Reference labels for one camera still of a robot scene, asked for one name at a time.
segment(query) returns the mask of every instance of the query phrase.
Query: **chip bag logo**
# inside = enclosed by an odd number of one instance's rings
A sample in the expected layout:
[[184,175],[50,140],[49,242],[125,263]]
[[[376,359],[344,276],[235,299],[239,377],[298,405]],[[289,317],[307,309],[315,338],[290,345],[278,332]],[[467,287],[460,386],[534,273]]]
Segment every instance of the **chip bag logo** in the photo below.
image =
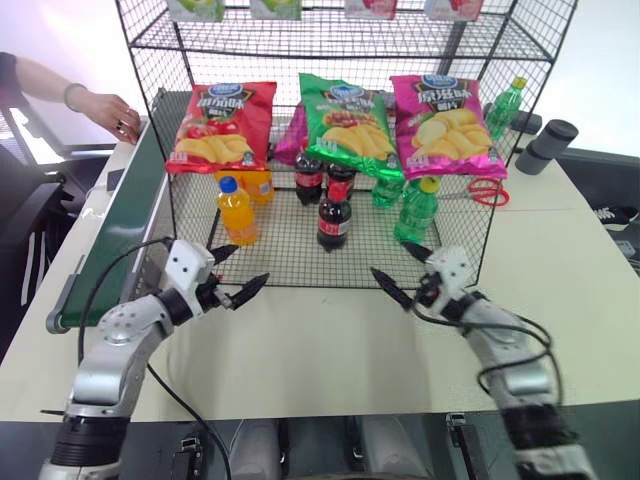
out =
[[347,98],[356,98],[364,95],[364,89],[360,87],[352,87],[351,85],[338,85],[329,89],[331,95],[342,100]]
[[422,83],[431,88],[454,88],[458,79],[448,75],[423,75]]
[[209,87],[209,95],[212,97],[233,97],[242,92],[239,83],[218,83]]

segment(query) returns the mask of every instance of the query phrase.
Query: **robotic arm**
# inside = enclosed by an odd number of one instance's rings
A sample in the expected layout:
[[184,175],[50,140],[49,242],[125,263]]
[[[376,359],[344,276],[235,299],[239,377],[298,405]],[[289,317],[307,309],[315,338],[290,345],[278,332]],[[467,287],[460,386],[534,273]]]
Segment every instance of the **robotic arm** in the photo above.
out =
[[44,464],[40,480],[118,478],[120,450],[156,348],[174,327],[218,306],[235,310],[267,282],[268,274],[256,277],[233,296],[218,288],[211,269],[236,248],[209,252],[175,240],[163,291],[104,314],[98,323],[102,338],[78,368],[53,455]]
[[442,248],[432,253],[411,243],[405,248],[427,267],[415,299],[384,272],[372,268],[373,276],[404,310],[420,304],[429,309],[433,323],[459,327],[487,369],[487,387],[514,446],[520,478],[597,479],[577,435],[554,404],[552,380],[541,355],[533,360],[536,355],[527,344],[528,335],[517,330],[526,325],[478,292],[463,290],[472,273],[464,249]]

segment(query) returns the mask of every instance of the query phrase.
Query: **red potato chip bag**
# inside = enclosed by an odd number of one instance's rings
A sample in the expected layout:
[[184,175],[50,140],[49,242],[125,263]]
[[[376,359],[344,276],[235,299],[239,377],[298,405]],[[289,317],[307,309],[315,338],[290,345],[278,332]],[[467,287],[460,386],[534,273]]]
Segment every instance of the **red potato chip bag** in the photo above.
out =
[[264,170],[275,93],[275,82],[193,87],[167,172]]
[[391,81],[396,145],[408,180],[447,174],[507,177],[483,120],[478,81],[446,75]]

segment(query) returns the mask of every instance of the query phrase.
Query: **plastic bottle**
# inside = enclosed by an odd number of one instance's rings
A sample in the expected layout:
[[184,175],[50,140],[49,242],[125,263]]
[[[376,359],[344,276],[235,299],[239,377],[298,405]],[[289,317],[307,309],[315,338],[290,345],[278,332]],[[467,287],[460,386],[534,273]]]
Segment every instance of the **plastic bottle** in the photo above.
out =
[[213,178],[216,179],[216,182],[220,183],[220,180],[224,177],[233,177],[236,179],[238,186],[240,188],[244,188],[244,178],[242,177],[243,173],[244,172],[242,170],[218,170],[213,174]]
[[390,182],[379,179],[371,191],[373,206],[380,208],[390,208],[402,195],[404,180],[401,182]]
[[229,239],[236,245],[252,244],[258,239],[258,230],[249,194],[238,187],[233,177],[222,177],[220,190],[218,208]]
[[402,196],[402,210],[393,229],[396,240],[422,243],[438,211],[436,193],[439,189],[439,177],[423,177],[409,183]]
[[296,195],[303,205],[318,203],[322,196],[322,162],[304,153],[296,157]]
[[502,137],[504,130],[518,113],[522,103],[522,89],[526,84],[526,78],[514,78],[513,82],[511,82],[511,87],[498,95],[498,98],[489,109],[485,120],[492,140],[496,141]]
[[347,200],[351,200],[351,195],[353,195],[353,186],[356,181],[356,171],[353,168],[343,167],[342,165],[332,163],[329,165],[327,174],[329,176],[327,192],[332,184],[344,183],[347,187]]
[[347,187],[336,182],[318,208],[318,243],[327,252],[341,248],[347,241],[351,205],[347,201]]
[[260,205],[266,205],[273,199],[273,176],[269,170],[242,172],[243,188],[251,200]]

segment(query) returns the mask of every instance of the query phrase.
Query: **wire grid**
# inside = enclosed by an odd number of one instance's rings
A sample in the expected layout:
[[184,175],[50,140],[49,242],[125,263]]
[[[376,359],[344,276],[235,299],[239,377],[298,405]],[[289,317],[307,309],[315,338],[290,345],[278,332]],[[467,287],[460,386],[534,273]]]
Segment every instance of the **wire grid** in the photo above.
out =
[[[500,15],[483,14],[466,26],[456,56],[485,58],[502,28]],[[252,20],[248,9],[227,10],[221,23],[178,22],[189,52],[285,58],[442,58],[447,56],[451,22],[428,21],[415,11],[396,15],[393,28],[384,22],[350,20],[344,12],[306,10],[299,22]],[[133,46],[179,49],[170,14],[163,14]],[[495,57],[539,59],[542,50],[515,25],[507,25]]]
[[[300,100],[299,72],[386,91],[392,91],[392,74],[440,73],[478,79],[483,104],[494,101],[513,77],[524,76],[528,84],[521,109],[531,112],[576,4],[487,0],[477,22],[454,23],[428,20],[422,13],[422,0],[400,0],[392,22],[346,19],[343,0],[304,0],[300,22],[254,21],[248,0],[226,3],[222,23],[175,23],[164,0],[117,0],[136,74],[165,156],[173,146],[193,84],[277,81],[272,144],[281,138]],[[497,142],[505,159],[519,137],[511,132]],[[400,260],[406,255],[398,251],[388,233],[396,211],[381,216],[371,206],[370,194],[355,194],[347,246],[325,254],[315,241],[317,211],[300,206],[295,193],[286,190],[293,186],[291,172],[277,171],[274,179],[285,190],[277,192],[270,207],[257,207],[263,238],[221,267],[226,281],[242,283],[268,266],[270,284],[375,287],[368,267],[377,266],[386,267],[403,287],[415,286],[421,267]],[[462,192],[469,180],[446,177],[441,192]],[[217,211],[212,177],[179,175],[172,179],[172,186],[178,236],[200,243],[224,243],[222,226],[212,230]],[[372,186],[371,179],[358,176],[357,188]],[[427,244],[463,245],[476,271],[475,282],[491,215],[491,208],[470,200],[443,200]],[[293,251],[299,254],[296,262],[286,257]]]
[[[293,175],[276,172],[276,184],[291,184]],[[302,206],[292,190],[277,190],[267,206],[256,205],[256,225],[260,238],[252,246],[239,249],[218,267],[224,283],[242,284],[269,272],[271,286],[376,288],[370,267],[391,275],[401,288],[415,288],[424,275],[424,265],[414,260],[393,239],[393,225],[400,206],[375,209],[369,191],[356,190],[351,198],[352,218],[345,245],[330,253],[317,242],[318,206]],[[223,245],[229,237],[217,225],[213,245]],[[429,230],[425,245],[439,245],[435,228]]]

